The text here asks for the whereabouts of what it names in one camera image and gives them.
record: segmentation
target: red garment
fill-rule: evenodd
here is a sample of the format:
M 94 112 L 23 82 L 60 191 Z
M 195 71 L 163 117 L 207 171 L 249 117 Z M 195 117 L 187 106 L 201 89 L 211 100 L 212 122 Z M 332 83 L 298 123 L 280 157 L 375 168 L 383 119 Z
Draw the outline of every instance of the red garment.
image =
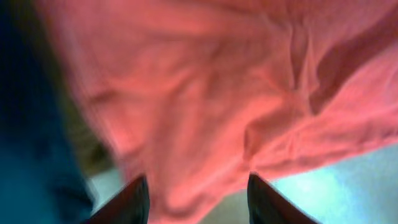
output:
M 398 140 L 397 0 L 40 0 L 73 96 L 150 223 Z

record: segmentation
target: wrinkled fabric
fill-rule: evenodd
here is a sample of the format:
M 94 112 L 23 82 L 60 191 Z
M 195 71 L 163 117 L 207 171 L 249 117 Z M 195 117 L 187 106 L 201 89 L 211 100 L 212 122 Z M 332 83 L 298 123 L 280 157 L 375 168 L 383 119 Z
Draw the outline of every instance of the wrinkled fabric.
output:
M 40 63 L 0 3 L 0 222 L 76 224 L 93 202 Z
M 398 140 L 396 0 L 41 0 L 70 91 L 150 223 Z

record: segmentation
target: crumpled cloth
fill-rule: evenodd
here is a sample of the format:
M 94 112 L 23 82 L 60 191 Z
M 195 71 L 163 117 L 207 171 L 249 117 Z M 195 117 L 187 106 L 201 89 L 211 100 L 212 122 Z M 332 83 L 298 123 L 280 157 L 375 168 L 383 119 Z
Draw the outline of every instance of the crumpled cloth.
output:
M 39 0 L 70 91 L 149 223 L 398 140 L 396 0 Z

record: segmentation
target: pink cloth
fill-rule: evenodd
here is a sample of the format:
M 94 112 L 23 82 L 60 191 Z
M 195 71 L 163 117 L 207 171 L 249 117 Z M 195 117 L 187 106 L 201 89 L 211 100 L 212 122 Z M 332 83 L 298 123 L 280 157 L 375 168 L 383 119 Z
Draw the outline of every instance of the pink cloth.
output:
M 397 0 L 39 0 L 91 127 L 150 223 L 398 140 Z

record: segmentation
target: dark blue cloth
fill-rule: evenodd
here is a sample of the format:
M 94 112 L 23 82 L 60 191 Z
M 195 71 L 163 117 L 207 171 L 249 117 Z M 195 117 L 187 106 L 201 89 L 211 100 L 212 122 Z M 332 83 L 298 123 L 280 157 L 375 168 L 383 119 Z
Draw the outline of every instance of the dark blue cloth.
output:
M 53 91 L 0 7 L 0 223 L 80 223 L 93 203 Z

